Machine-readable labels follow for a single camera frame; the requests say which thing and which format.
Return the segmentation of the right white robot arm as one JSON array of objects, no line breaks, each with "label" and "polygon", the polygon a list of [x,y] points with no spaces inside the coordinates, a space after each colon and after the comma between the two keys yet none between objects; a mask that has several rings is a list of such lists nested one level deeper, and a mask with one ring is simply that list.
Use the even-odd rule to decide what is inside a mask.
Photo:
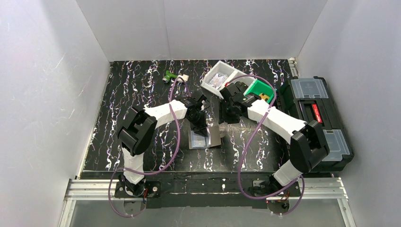
[{"label": "right white robot arm", "polygon": [[272,183],[285,187],[300,175],[309,173],[329,154],[322,125],[305,122],[272,106],[260,95],[244,94],[241,85],[230,83],[221,91],[220,122],[239,122],[241,116],[277,133],[289,145],[289,160],[273,175]]}]

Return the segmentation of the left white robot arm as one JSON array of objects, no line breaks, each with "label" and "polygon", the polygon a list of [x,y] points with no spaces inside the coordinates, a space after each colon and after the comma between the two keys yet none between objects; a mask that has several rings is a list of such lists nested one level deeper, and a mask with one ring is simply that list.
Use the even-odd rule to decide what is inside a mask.
[{"label": "left white robot arm", "polygon": [[187,119],[191,130],[207,137],[205,95],[193,93],[192,96],[178,98],[156,107],[129,109],[120,126],[117,138],[124,157],[124,179],[137,185],[149,173],[143,171],[143,153],[149,148],[154,131],[159,126],[181,119]]}]

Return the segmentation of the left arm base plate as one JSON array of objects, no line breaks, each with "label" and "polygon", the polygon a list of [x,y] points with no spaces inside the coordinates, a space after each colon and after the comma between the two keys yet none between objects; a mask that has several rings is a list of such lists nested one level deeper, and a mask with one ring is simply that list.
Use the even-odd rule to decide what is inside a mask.
[{"label": "left arm base plate", "polygon": [[128,181],[119,181],[112,192],[116,198],[158,198],[161,183],[142,180],[138,184],[132,184]]}]

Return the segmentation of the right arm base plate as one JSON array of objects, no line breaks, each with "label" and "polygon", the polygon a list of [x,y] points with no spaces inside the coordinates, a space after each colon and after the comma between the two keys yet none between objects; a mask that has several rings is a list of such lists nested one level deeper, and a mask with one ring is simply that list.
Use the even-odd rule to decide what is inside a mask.
[{"label": "right arm base plate", "polygon": [[[248,187],[246,192],[250,193],[252,196],[261,197],[276,192],[281,188],[282,186],[279,183],[270,184],[268,180],[255,180],[252,181],[252,185]],[[301,195],[301,189],[299,183],[295,182],[286,190],[275,195],[275,197],[278,197],[279,199],[298,197]]]}]

